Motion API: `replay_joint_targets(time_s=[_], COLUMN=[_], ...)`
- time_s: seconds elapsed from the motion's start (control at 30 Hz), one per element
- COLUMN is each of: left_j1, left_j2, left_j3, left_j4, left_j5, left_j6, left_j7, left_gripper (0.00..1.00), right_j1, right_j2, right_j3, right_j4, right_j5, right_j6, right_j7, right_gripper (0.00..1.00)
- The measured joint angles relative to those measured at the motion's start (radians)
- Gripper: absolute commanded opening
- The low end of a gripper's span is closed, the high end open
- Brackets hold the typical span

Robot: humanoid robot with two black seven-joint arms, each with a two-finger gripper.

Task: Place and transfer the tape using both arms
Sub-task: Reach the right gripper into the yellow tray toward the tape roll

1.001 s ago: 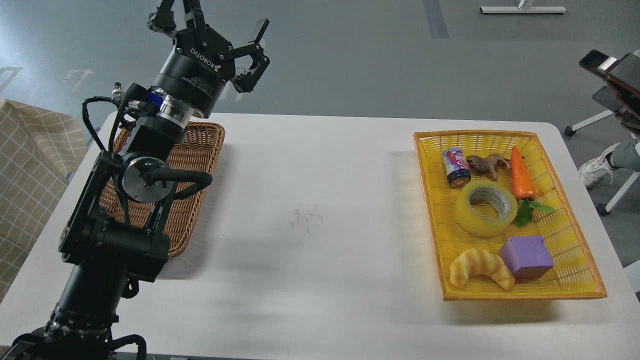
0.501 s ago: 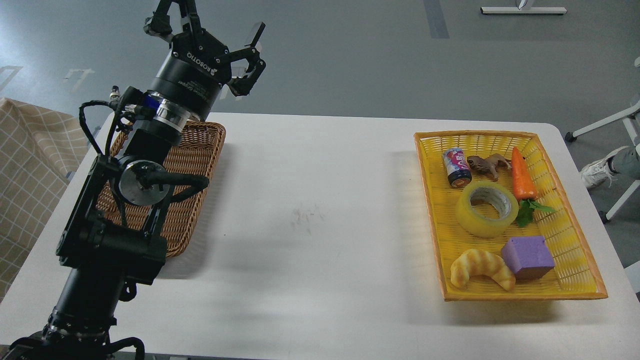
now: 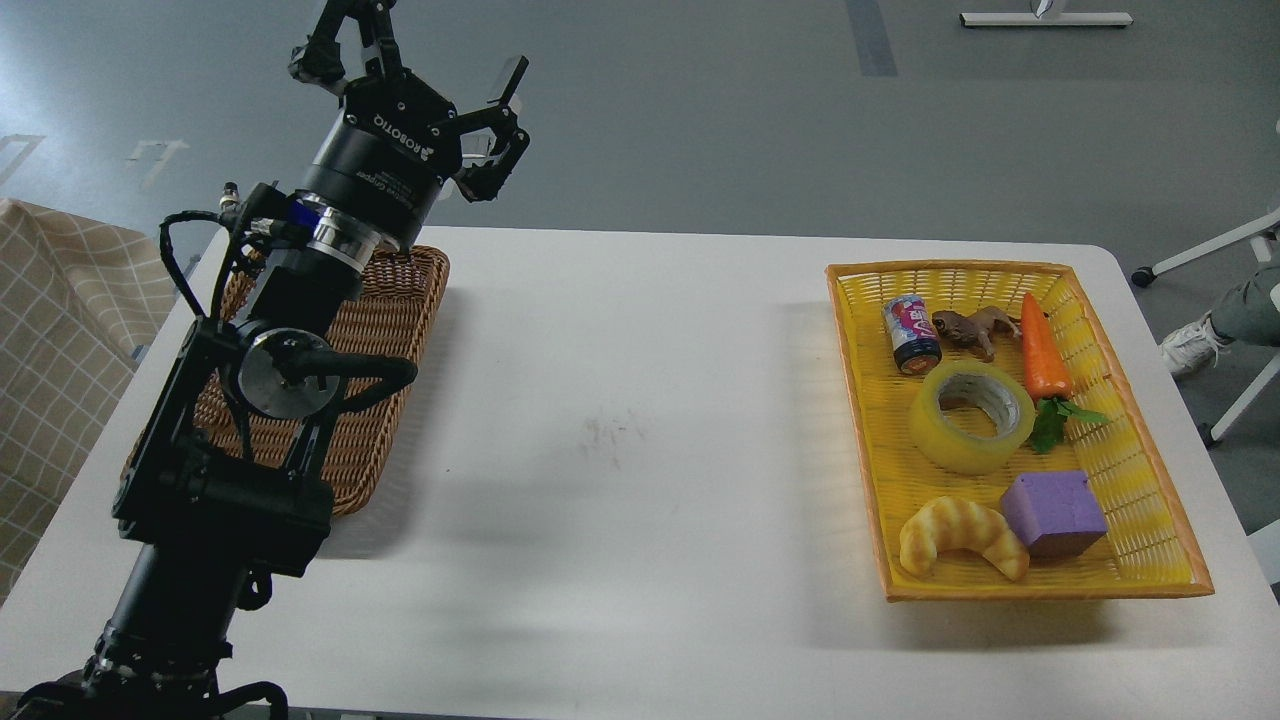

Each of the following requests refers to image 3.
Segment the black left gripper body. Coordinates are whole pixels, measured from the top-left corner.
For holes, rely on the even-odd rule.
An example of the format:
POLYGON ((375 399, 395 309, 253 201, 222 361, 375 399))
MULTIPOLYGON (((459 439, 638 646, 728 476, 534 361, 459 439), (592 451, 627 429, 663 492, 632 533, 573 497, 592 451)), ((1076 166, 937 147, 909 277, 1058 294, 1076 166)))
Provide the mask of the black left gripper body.
POLYGON ((300 81, 337 95, 340 109, 296 197, 352 217, 399 251, 411 249, 449 172, 443 163, 454 156, 431 135, 453 102, 417 76, 300 81))

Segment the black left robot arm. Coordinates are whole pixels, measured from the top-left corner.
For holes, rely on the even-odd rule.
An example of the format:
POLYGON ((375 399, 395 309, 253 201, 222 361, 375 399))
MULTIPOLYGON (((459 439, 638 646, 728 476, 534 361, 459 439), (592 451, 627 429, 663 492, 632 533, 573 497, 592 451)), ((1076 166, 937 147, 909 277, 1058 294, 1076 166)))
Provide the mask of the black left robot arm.
POLYGON ((408 254, 443 187, 490 201, 530 143, 512 105, 529 60, 461 113, 404 67, 389 1, 328 1, 291 76, 338 117, 285 193, 224 187, 216 211, 159 227, 195 319, 140 436, 111 514, 141 544, 82 671, 31 687, 14 719, 224 719, 255 702, 287 719, 271 682, 223 689, 234 614, 301 577, 332 532, 323 479, 346 415, 410 387, 417 364, 342 352, 329 332, 379 250, 408 254))

